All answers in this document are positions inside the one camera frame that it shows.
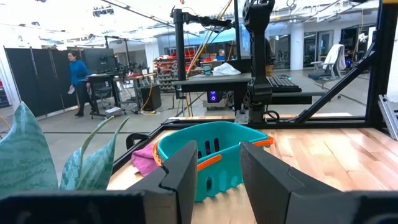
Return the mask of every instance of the blue shirt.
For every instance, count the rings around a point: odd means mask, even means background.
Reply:
[[[69,63],[71,85],[77,85],[80,80],[90,75],[85,63],[82,60],[76,60]]]

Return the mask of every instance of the plant leaf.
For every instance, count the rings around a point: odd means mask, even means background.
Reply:
[[[94,138],[95,134],[114,116],[102,121],[97,128],[87,137],[81,148],[76,150],[69,159],[66,161],[62,170],[62,179],[59,189],[60,190],[76,190],[80,184],[81,180],[81,167],[83,163],[83,155],[87,150],[87,147],[91,140]]]
[[[83,162],[79,190],[106,190],[112,175],[116,137],[126,124],[126,118],[118,127],[112,140]]]
[[[57,174],[44,134],[22,102],[0,141],[0,197],[23,190],[56,190]]]

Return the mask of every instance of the keyboard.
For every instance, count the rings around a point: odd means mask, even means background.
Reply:
[[[273,93],[301,92],[301,88],[287,78],[267,77]]]

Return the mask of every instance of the plastic basket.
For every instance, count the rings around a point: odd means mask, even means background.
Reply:
[[[152,153],[158,165],[190,140],[198,144],[198,183],[195,201],[214,197],[243,182],[239,165],[239,143],[270,146],[274,139],[240,124],[217,121],[176,131],[154,145]]]

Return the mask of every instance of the ceiling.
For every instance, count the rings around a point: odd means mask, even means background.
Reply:
[[[191,14],[202,16],[217,15],[228,2],[227,0],[107,0],[122,7],[130,6],[131,9],[145,14],[155,16],[158,20],[171,22],[170,13],[173,7],[182,8]],[[239,15],[245,0],[238,0]],[[331,7],[324,9],[327,5],[334,3]],[[272,22],[285,22],[289,19],[297,19],[304,22],[309,17],[310,21],[319,21],[351,7],[353,4],[347,0],[276,0],[274,11],[271,15]],[[108,3],[100,0],[46,0],[45,2],[34,0],[0,0],[0,25],[6,30],[11,39],[19,33],[29,35],[31,38],[40,37],[56,41],[68,39],[79,39],[90,34],[98,37],[104,35],[117,35],[129,39],[151,38],[161,33],[170,32],[173,28],[148,29],[158,22],[147,19],[138,14],[129,12],[120,7],[113,6],[114,13],[93,15],[95,7],[107,7]],[[377,8],[378,1],[372,0],[353,9]],[[226,14],[233,19],[233,3],[229,6]],[[199,24],[184,26],[185,30],[199,32],[204,30]]]

